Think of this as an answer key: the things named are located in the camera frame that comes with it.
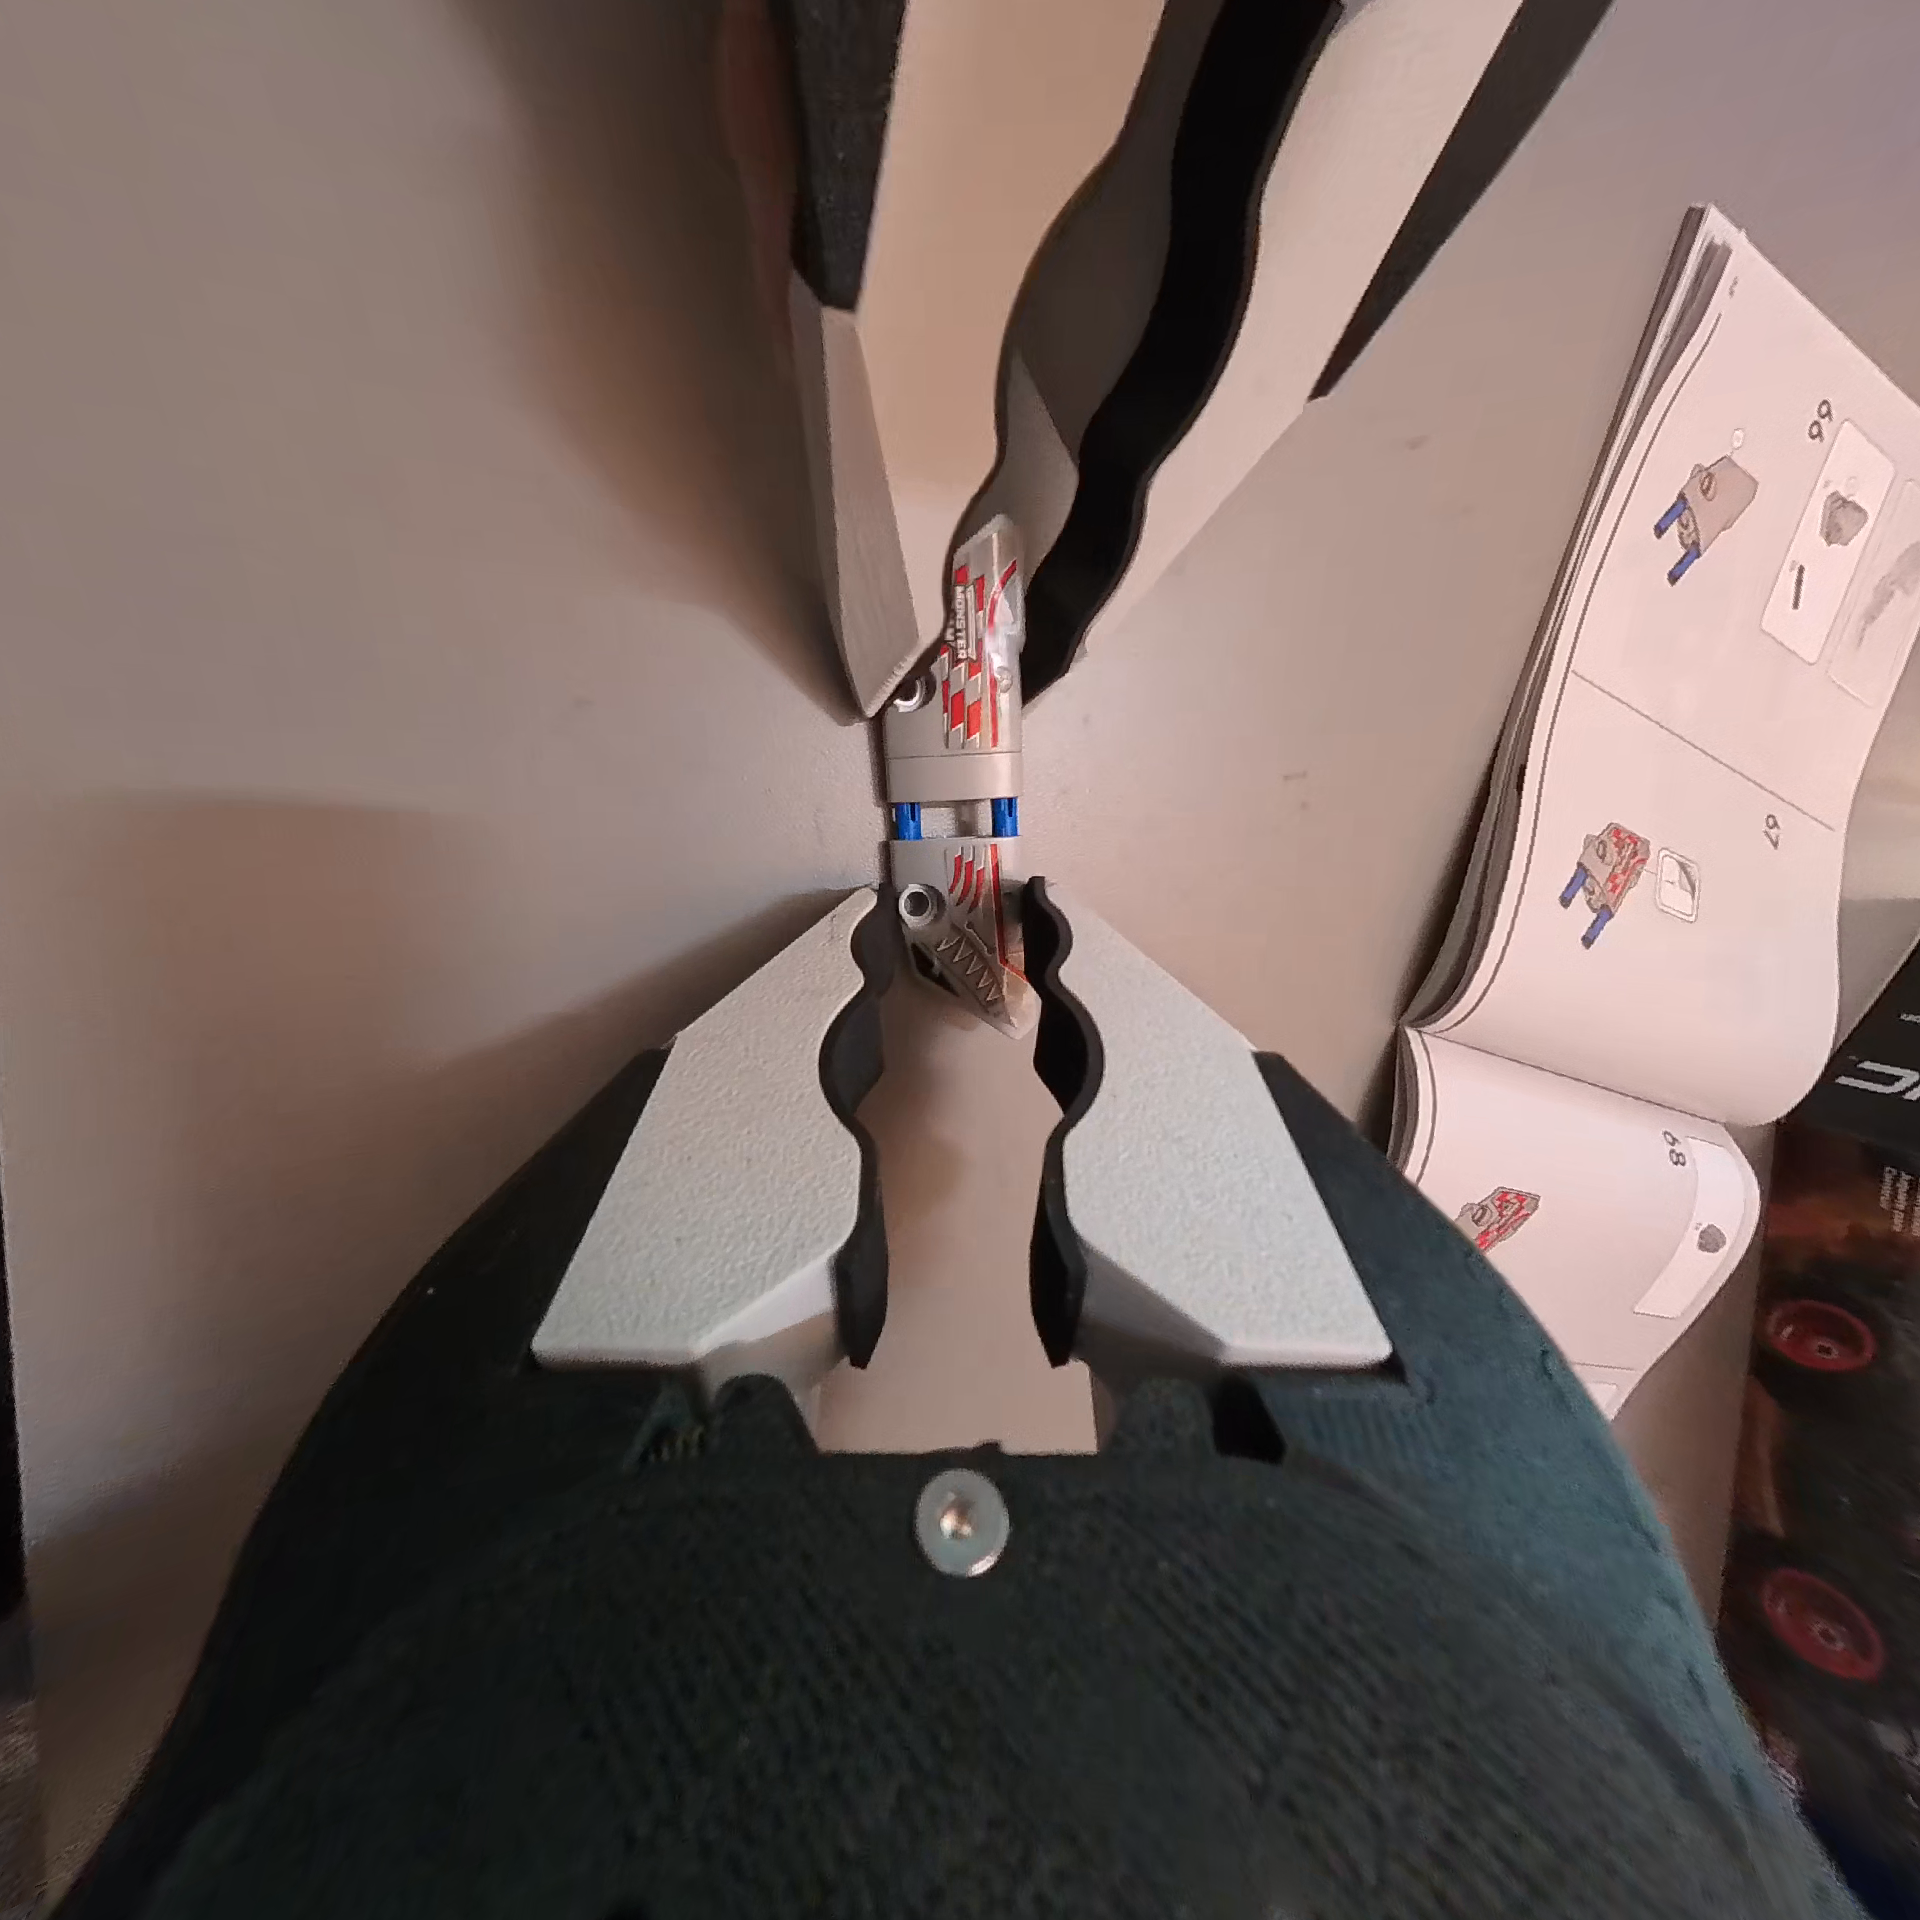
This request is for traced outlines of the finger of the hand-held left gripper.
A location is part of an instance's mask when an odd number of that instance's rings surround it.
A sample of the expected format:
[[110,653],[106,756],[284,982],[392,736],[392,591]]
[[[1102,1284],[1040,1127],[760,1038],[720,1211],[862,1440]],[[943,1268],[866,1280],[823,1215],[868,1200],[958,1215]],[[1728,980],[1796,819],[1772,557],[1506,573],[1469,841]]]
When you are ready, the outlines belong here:
[[[1151,5],[907,5],[902,142],[880,165],[855,305],[790,263],[813,542],[863,721],[934,641],[960,542],[1004,511],[1036,560],[1066,525],[1074,457],[1016,321],[1112,157],[1124,70],[1151,39]],[[800,165],[795,88],[790,117]]]
[[1030,661],[1119,623],[1328,398],[1534,129],[1604,3],[1205,5],[1140,139],[1127,356],[1051,405],[1072,497],[1030,584]]

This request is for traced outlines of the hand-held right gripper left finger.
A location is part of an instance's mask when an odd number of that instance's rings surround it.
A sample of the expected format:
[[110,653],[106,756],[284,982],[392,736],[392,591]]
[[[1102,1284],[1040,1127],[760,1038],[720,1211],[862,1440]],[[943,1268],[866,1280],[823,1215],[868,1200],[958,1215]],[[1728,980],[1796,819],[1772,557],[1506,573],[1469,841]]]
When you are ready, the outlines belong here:
[[895,897],[851,892],[672,1039],[532,1352],[800,1400],[872,1360],[888,1300],[880,1165]]

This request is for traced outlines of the grey toy panel teeth print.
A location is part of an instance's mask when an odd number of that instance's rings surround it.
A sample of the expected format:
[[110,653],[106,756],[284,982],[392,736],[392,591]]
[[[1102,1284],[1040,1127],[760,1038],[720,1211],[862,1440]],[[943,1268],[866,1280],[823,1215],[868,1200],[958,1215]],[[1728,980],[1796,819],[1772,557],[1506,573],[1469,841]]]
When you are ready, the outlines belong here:
[[886,852],[915,972],[991,1030],[1029,1039],[1040,997],[1023,972],[1020,839],[895,839]]

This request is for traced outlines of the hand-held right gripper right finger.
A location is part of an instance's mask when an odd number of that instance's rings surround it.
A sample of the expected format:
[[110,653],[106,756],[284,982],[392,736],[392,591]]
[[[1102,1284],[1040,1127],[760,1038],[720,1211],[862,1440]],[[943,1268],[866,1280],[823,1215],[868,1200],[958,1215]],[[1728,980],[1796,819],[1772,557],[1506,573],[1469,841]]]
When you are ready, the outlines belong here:
[[1029,1302],[1045,1358],[1110,1393],[1389,1361],[1255,1045],[1093,909],[1023,887],[1042,1148]]

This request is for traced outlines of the grey toy panel blue pins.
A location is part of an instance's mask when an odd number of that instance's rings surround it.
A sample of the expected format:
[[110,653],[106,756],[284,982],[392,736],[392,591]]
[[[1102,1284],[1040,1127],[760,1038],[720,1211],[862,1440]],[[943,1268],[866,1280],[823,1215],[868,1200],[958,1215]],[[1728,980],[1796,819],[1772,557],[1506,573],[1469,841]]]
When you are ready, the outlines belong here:
[[927,807],[984,808],[994,837],[1020,833],[1023,598],[1022,532],[999,511],[952,551],[941,635],[880,718],[893,841],[922,841]]

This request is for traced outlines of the black toy set box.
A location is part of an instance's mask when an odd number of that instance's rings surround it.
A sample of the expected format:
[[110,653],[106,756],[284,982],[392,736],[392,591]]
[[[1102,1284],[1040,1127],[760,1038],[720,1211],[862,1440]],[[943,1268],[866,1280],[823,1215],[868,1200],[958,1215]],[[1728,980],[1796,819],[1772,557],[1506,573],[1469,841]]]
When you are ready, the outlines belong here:
[[1918,1915],[1918,957],[1780,1121],[1719,1652],[1870,1915]]

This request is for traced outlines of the open instruction booklet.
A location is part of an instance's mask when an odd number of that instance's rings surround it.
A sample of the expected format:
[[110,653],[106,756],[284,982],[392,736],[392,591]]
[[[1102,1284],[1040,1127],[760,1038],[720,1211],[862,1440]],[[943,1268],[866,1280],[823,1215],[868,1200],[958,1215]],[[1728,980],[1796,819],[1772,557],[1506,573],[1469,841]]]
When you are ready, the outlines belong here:
[[1754,1241],[1735,1131],[1835,1045],[1845,832],[1915,571],[1915,401],[1692,206],[1398,1027],[1389,1135],[1604,1419]]

